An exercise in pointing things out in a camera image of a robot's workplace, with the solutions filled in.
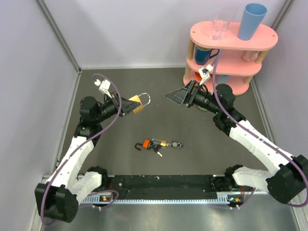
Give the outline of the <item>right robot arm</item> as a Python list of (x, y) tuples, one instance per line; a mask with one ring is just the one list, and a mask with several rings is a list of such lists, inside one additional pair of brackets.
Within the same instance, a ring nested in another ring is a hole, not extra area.
[(269, 193), (276, 201), (287, 204), (308, 188), (308, 160), (294, 156), (269, 141), (233, 106), (235, 96), (229, 85), (219, 84), (213, 94), (191, 80), (183, 88), (165, 95), (173, 103), (200, 106), (214, 113), (215, 126), (255, 156), (266, 170), (235, 165), (225, 172), (225, 186), (237, 190), (249, 186)]

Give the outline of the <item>orange black hook lock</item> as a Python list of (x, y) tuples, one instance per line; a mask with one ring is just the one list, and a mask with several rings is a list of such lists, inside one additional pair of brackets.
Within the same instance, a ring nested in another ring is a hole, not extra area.
[(145, 140), (143, 143), (136, 143), (135, 149), (141, 150), (142, 148), (147, 150), (154, 150), (155, 152), (158, 151), (158, 146), (156, 143), (154, 143), (152, 140)]

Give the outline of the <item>large brass padlock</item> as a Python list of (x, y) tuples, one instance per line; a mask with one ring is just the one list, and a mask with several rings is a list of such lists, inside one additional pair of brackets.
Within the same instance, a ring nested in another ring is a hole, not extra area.
[[(145, 103), (145, 104), (143, 104), (142, 101), (141, 101), (141, 96), (144, 96), (144, 95), (148, 97), (148, 102)], [(143, 93), (140, 93), (139, 95), (132, 96), (131, 98), (129, 98), (129, 100), (137, 103), (137, 105), (138, 105), (132, 111), (132, 113), (135, 115), (135, 114), (139, 113), (140, 111), (142, 111), (145, 107), (147, 107), (150, 104), (151, 96), (148, 93), (143, 92)]]

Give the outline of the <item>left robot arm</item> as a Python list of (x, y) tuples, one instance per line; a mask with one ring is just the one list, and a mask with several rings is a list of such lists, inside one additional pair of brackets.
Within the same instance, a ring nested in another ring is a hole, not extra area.
[(92, 96), (80, 101), (80, 119), (68, 151), (55, 172), (45, 183), (39, 183), (35, 188), (38, 213), (42, 221), (50, 218), (70, 223), (85, 198), (96, 189), (104, 191), (108, 188), (107, 171), (101, 167), (89, 168), (79, 180), (77, 175), (101, 133), (106, 131), (101, 123), (112, 116), (118, 118), (135, 114), (141, 108), (139, 95), (125, 99), (116, 92), (105, 97), (103, 103)]

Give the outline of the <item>small padlock keys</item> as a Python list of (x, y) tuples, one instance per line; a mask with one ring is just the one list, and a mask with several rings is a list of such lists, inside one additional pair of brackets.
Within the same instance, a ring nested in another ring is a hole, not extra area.
[(160, 153), (160, 147), (156, 146), (156, 147), (153, 147), (153, 151), (158, 154), (160, 157), (163, 157), (163, 155)]

